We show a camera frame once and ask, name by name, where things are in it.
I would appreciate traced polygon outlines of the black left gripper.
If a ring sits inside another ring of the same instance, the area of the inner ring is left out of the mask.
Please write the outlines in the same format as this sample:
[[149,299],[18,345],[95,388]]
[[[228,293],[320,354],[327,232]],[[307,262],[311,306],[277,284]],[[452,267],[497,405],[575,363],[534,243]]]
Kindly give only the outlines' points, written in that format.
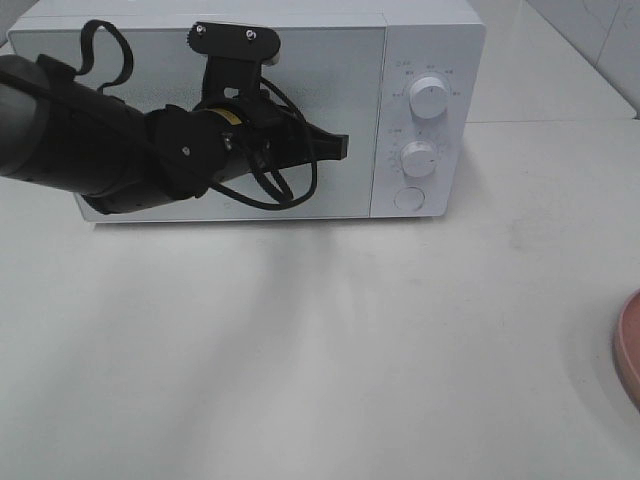
[[148,155],[146,200],[187,200],[215,190],[249,197],[225,185],[250,175],[272,200],[295,198],[281,171],[310,164],[306,133],[317,161],[341,161],[349,136],[307,123],[299,111],[268,97],[211,100],[196,110],[167,105],[145,115]]

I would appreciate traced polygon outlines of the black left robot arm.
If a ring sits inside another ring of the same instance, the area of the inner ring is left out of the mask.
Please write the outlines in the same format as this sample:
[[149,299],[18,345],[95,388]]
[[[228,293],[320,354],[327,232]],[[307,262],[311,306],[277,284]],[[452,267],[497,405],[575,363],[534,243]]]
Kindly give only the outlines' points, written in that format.
[[247,174],[267,194],[262,209],[291,208],[300,198],[283,171],[343,160],[348,142],[267,91],[143,113],[78,83],[70,66],[51,57],[1,59],[2,176],[77,194],[104,215],[211,190],[249,204],[229,187]]

